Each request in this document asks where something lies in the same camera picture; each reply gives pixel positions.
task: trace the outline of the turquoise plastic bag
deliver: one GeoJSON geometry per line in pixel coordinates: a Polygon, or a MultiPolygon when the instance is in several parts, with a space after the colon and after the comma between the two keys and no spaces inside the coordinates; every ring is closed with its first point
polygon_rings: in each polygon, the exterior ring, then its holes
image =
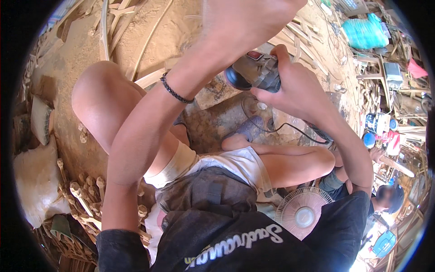
{"type": "Polygon", "coordinates": [[[349,38],[349,46],[358,49],[372,49],[389,44],[381,27],[381,19],[370,13],[367,19],[349,19],[342,24],[349,38]]]}

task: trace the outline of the foot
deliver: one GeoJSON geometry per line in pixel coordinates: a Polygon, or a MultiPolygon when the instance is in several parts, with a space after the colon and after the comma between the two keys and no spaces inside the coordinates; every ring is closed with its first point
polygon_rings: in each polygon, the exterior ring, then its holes
{"type": "Polygon", "coordinates": [[[261,116],[254,115],[243,122],[236,131],[227,134],[222,141],[221,147],[224,151],[233,151],[246,148],[251,145],[252,140],[261,134],[264,120],[261,116]]]}

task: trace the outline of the pink fan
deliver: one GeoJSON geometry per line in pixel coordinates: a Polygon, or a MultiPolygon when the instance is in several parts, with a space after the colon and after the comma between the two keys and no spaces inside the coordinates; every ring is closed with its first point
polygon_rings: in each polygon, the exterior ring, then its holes
{"type": "Polygon", "coordinates": [[[322,206],[333,201],[325,191],[317,187],[299,188],[281,201],[275,221],[302,240],[319,221],[322,206]]]}

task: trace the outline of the finger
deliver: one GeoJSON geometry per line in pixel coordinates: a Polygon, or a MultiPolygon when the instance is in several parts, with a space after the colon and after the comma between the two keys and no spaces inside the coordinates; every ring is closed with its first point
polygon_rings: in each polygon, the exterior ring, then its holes
{"type": "Polygon", "coordinates": [[[276,95],[276,94],[273,94],[271,92],[268,92],[268,91],[265,91],[263,89],[259,89],[259,88],[256,88],[256,87],[252,87],[251,88],[251,93],[253,95],[255,95],[255,97],[260,102],[263,102],[263,103],[266,103],[266,104],[272,104],[273,95],[276,95]]]}
{"type": "Polygon", "coordinates": [[[272,50],[270,55],[278,58],[278,69],[288,67],[291,64],[290,56],[288,55],[287,47],[283,44],[278,44],[272,50]]]}

